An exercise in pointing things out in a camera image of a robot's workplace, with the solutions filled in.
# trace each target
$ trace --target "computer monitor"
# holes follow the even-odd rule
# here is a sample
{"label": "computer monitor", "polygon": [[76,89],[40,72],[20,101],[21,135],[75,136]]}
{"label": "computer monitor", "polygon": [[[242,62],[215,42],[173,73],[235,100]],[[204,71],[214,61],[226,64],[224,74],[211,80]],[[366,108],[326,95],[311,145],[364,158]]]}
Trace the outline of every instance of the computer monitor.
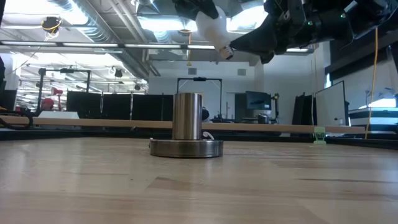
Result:
{"label": "computer monitor", "polygon": [[246,91],[248,110],[272,110],[272,97],[270,93]]}

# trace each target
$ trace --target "fluorescent light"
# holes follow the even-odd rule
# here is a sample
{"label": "fluorescent light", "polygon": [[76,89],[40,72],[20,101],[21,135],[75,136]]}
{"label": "fluorescent light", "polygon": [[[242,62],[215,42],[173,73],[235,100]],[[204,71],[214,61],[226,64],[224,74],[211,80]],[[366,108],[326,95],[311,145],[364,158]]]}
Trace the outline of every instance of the fluorescent light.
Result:
{"label": "fluorescent light", "polygon": [[[39,82],[39,79],[20,79],[19,81],[21,82]],[[43,82],[59,82],[59,83],[76,83],[76,82],[86,82],[84,80],[82,81],[76,81],[76,80],[43,80]]]}
{"label": "fluorescent light", "polygon": [[184,25],[179,17],[151,19],[146,17],[137,17],[143,29],[151,31],[167,31],[167,30],[182,30]]}
{"label": "fluorescent light", "polygon": [[287,49],[286,52],[290,53],[307,53],[309,49]]}
{"label": "fluorescent light", "polygon": [[[38,93],[38,90],[18,90],[20,93]],[[51,93],[50,90],[43,90],[42,93]]]}
{"label": "fluorescent light", "polygon": [[3,45],[18,45],[18,46],[57,46],[54,42],[29,42],[29,41],[1,41]]}
{"label": "fluorescent light", "polygon": [[124,84],[123,82],[117,82],[117,81],[90,81],[90,83]]}
{"label": "fluorescent light", "polygon": [[181,45],[174,44],[125,44],[124,46],[137,49],[181,49]]}
{"label": "fluorescent light", "polygon": [[227,30],[255,29],[258,28],[268,13],[263,6],[255,6],[243,10],[238,15],[227,20]]}
{"label": "fluorescent light", "polygon": [[63,43],[66,47],[118,47],[117,44]]}
{"label": "fluorescent light", "polygon": [[94,50],[94,53],[97,54],[122,54],[121,50]]}
{"label": "fluorescent light", "polygon": [[188,45],[188,49],[214,50],[215,48],[212,45]]}

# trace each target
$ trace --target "hanging cable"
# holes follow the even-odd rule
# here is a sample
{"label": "hanging cable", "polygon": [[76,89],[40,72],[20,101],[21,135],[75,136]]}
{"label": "hanging cable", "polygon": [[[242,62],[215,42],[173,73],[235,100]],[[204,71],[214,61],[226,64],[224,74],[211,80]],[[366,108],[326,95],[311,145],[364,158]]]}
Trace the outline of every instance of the hanging cable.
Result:
{"label": "hanging cable", "polygon": [[369,105],[369,118],[368,118],[368,124],[366,125],[365,139],[368,139],[369,125],[371,124],[371,117],[372,117],[372,103],[373,103],[373,96],[374,96],[374,84],[376,82],[376,72],[377,72],[377,57],[379,56],[379,29],[378,28],[376,28],[376,30],[375,30],[374,45],[375,45],[375,49],[374,49],[374,68],[373,68],[371,103]]}

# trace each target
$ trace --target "black cable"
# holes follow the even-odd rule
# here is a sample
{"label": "black cable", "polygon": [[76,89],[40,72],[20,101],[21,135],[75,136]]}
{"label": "black cable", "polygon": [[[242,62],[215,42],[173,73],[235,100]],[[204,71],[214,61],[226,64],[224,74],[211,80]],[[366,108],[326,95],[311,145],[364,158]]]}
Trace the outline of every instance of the black cable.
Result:
{"label": "black cable", "polygon": [[12,130],[29,130],[32,126],[33,126],[33,117],[30,114],[27,114],[25,112],[22,111],[8,111],[8,110],[0,110],[0,114],[18,114],[21,116],[25,116],[27,117],[27,119],[29,119],[29,123],[23,127],[17,127],[17,126],[13,126],[7,122],[5,122],[3,119],[0,118],[0,124],[3,125],[6,128],[12,129]]}

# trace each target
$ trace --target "wooden rail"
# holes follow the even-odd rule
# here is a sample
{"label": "wooden rail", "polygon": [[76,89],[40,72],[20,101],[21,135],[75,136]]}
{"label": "wooden rail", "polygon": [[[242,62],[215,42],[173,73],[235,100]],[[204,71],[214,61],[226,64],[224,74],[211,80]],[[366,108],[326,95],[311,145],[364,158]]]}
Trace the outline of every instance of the wooden rail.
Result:
{"label": "wooden rail", "polygon": [[[10,124],[27,124],[27,118],[0,116]],[[92,126],[119,128],[162,128],[171,129],[170,121],[126,121],[110,119],[57,119],[34,118],[34,125],[62,125],[62,126]],[[325,127],[327,133],[363,134],[363,127]],[[314,126],[310,125],[281,125],[281,124],[229,124],[203,123],[202,129],[220,131],[276,131],[282,133],[313,133]]]}

